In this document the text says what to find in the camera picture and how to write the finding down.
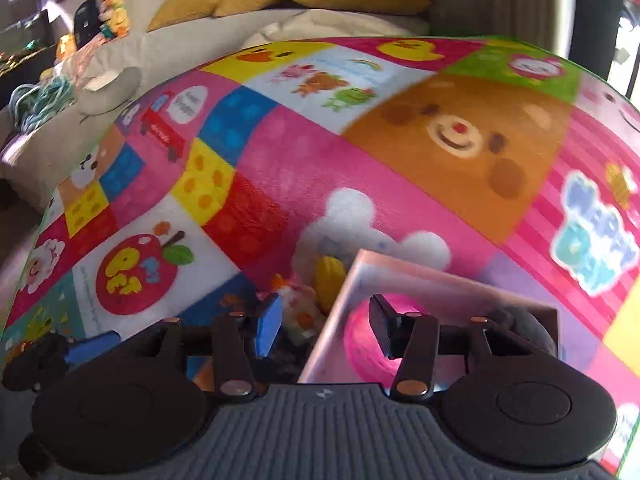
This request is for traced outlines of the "pink plastic heart strainer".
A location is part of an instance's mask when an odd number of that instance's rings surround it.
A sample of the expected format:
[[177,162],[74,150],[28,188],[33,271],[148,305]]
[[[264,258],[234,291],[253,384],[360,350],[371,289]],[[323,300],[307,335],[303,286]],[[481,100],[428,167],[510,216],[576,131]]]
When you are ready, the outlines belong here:
[[[343,347],[349,365],[364,382],[379,382],[386,390],[390,388],[401,359],[390,360],[383,356],[369,322],[369,298],[349,313]],[[435,390],[448,388],[464,373],[462,356],[442,356],[435,370]]]

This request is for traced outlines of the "mushroom house toy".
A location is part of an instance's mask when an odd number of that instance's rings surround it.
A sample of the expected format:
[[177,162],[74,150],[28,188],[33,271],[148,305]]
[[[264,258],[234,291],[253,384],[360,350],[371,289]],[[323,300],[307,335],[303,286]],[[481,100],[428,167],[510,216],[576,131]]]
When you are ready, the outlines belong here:
[[282,326],[288,338],[296,346],[314,342],[326,322],[316,292],[296,276],[282,278],[280,274],[274,274],[270,286],[281,297]]

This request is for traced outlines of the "yellow corn toy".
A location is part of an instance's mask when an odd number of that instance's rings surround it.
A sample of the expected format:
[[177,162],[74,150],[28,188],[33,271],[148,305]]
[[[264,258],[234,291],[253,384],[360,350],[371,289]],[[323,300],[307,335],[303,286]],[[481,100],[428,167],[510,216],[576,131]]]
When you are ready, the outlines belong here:
[[331,256],[322,256],[317,260],[312,288],[325,315],[330,314],[345,280],[346,270],[341,260]]

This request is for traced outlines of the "black plush toy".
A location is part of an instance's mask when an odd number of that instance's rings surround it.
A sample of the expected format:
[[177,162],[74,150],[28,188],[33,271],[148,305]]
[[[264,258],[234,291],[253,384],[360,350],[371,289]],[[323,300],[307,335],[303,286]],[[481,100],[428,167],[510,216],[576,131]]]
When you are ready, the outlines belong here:
[[[491,310],[486,315],[488,320],[501,326],[504,330],[526,340],[530,346],[536,347],[538,353],[545,353],[552,358],[558,356],[556,344],[548,330],[530,312],[520,306],[503,306]],[[503,333],[488,330],[485,334],[491,353],[494,356],[530,356],[532,350],[517,344]]]

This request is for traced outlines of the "pink cardboard box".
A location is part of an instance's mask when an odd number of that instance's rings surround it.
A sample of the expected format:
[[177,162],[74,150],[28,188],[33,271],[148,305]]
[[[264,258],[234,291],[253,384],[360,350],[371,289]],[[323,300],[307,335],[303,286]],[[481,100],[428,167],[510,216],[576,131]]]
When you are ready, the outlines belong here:
[[559,340],[555,307],[469,278],[361,249],[298,378],[301,384],[362,381],[348,362],[343,334],[350,311],[376,292],[409,297],[421,311],[448,325],[464,325],[472,316],[487,313],[499,304],[521,306],[536,316],[554,341]]

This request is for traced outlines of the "colourful cartoon play mat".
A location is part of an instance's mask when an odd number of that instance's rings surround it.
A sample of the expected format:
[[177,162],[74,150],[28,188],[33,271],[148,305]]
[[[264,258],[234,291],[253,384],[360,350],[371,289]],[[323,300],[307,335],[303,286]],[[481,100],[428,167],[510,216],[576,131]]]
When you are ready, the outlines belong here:
[[581,67],[492,38],[272,42],[142,94],[72,162],[2,359],[322,290],[367,249],[553,304],[620,414],[604,466],[638,477],[639,112]]

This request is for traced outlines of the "teal yarn bundle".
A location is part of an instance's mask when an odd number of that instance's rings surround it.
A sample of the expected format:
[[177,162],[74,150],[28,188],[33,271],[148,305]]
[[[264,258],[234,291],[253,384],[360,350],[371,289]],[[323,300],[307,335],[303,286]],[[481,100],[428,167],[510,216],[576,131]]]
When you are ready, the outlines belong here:
[[13,129],[31,134],[74,102],[74,85],[65,76],[53,76],[40,84],[21,84],[9,100]]

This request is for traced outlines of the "yellow duck plush toy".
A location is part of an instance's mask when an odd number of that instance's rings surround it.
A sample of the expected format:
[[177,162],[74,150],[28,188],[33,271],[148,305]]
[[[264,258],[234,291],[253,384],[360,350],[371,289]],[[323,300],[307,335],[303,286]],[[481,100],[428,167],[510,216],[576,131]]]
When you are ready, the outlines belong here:
[[107,40],[128,35],[130,21],[126,0],[102,0],[99,10],[101,32]]

